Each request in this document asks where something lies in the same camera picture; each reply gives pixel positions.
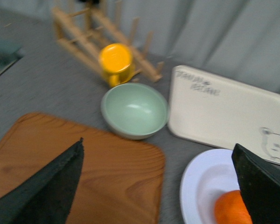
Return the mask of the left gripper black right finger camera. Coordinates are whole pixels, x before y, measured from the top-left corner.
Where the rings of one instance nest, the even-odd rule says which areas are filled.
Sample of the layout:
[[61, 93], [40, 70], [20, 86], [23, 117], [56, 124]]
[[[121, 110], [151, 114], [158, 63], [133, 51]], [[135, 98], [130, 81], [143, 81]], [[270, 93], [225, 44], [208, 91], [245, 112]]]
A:
[[280, 224], [280, 170], [240, 144], [231, 158], [252, 222]]

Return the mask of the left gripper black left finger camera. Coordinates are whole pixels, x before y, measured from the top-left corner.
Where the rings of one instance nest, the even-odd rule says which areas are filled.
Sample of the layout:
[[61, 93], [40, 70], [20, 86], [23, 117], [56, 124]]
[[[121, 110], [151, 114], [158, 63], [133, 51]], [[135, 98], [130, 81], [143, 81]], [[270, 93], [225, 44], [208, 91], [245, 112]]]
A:
[[0, 198], [0, 224], [64, 224], [84, 161], [83, 139]]

